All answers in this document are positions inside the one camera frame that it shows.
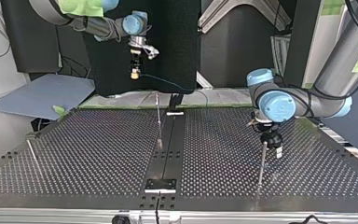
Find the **metal bracket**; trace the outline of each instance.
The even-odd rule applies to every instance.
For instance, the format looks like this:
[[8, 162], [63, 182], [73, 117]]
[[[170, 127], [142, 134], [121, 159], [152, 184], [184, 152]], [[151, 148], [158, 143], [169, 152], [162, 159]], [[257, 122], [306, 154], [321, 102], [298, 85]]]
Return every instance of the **metal bracket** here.
[[176, 193], [176, 183], [175, 179], [148, 179], [145, 193]]
[[199, 83], [204, 90], [213, 89], [213, 85], [200, 72], [197, 72], [197, 83]]
[[[255, 7], [272, 24], [275, 23], [275, 16], [279, 6], [278, 0], [213, 0], [200, 18], [200, 31], [204, 34], [208, 33], [231, 9], [241, 5]], [[276, 21], [277, 29], [279, 31], [284, 30], [291, 21], [283, 8], [281, 8]]]
[[179, 106], [183, 101], [183, 94], [173, 94], [170, 99], [170, 104], [168, 105], [167, 116], [182, 116], [185, 113], [179, 111], [176, 107]]

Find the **metal plate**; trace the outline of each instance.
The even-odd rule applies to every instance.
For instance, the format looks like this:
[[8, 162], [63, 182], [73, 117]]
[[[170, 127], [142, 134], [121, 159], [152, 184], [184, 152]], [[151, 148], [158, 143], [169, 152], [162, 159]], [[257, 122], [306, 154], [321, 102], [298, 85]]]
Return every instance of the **metal plate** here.
[[178, 188], [160, 196], [160, 210], [358, 212], [358, 160], [307, 119], [282, 126], [283, 157], [268, 152], [258, 188], [261, 143], [246, 127], [250, 112], [166, 118], [159, 152], [155, 110], [77, 111], [32, 141], [38, 161], [24, 147], [0, 160], [0, 208], [155, 209], [158, 195], [144, 187], [163, 176]]
[[0, 167], [0, 194], [136, 197], [157, 137], [156, 111], [78, 111]]
[[200, 210], [281, 211], [285, 207], [301, 211], [330, 201], [337, 206], [352, 203], [347, 209], [357, 209], [353, 203], [358, 202], [358, 160], [307, 119], [282, 126], [283, 157], [277, 159], [275, 150], [268, 151], [259, 188], [261, 142], [259, 134], [246, 126], [250, 112], [240, 108], [186, 111], [181, 196], [187, 205]]

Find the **black panel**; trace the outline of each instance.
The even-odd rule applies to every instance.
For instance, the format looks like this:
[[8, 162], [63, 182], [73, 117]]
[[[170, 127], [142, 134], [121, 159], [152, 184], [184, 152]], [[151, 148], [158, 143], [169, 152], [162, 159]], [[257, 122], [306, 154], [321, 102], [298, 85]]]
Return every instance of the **black panel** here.
[[[193, 90], [197, 73], [197, 26], [200, 13], [199, 0], [127, 0], [109, 13], [112, 19], [125, 17], [133, 10], [149, 13], [148, 44], [155, 46], [160, 55], [145, 61], [145, 73], [167, 79], [184, 89]], [[119, 94], [137, 89], [157, 89], [163, 92], [184, 91], [161, 81], [131, 80], [128, 38], [99, 43], [92, 35], [85, 35], [89, 59], [100, 95]]]
[[290, 40], [287, 55], [287, 64], [284, 71], [284, 80], [287, 84], [302, 86], [310, 46], [316, 28], [321, 0], [298, 0], [296, 6], [296, 19]]
[[1, 3], [17, 70], [23, 73], [58, 71], [54, 25], [40, 18], [28, 0], [2, 0]]

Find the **metal rod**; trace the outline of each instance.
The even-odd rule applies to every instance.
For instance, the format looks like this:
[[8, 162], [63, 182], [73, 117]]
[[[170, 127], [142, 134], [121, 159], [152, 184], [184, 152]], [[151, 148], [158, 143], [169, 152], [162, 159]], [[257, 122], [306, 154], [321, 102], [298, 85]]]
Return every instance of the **metal rod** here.
[[31, 150], [31, 154], [34, 160], [37, 161], [37, 157], [34, 154], [34, 148], [32, 147], [31, 141], [29, 139], [27, 139], [27, 144], [28, 144], [28, 148]]
[[264, 174], [264, 166], [266, 164], [266, 155], [267, 155], [267, 142], [263, 143], [263, 149], [261, 152], [261, 165], [260, 165], [260, 175], [258, 177], [258, 187], [263, 185], [263, 174]]
[[156, 93], [156, 106], [157, 106], [157, 116], [158, 116], [158, 149], [162, 150], [162, 127], [161, 127], [161, 111], [159, 109], [159, 94]]

